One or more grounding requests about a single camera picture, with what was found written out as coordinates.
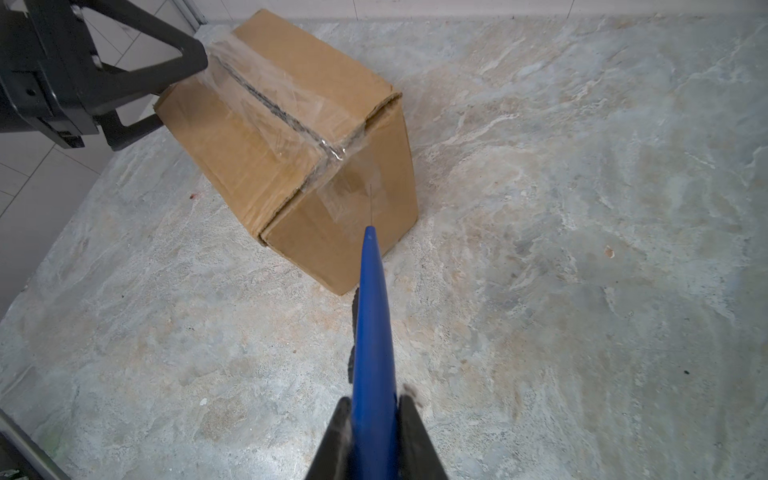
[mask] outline marble floor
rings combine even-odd
[[[451,478],[768,478],[767,25],[303,25],[403,91],[397,376]],[[158,131],[0,322],[0,407],[72,478],[302,478],[351,301]]]

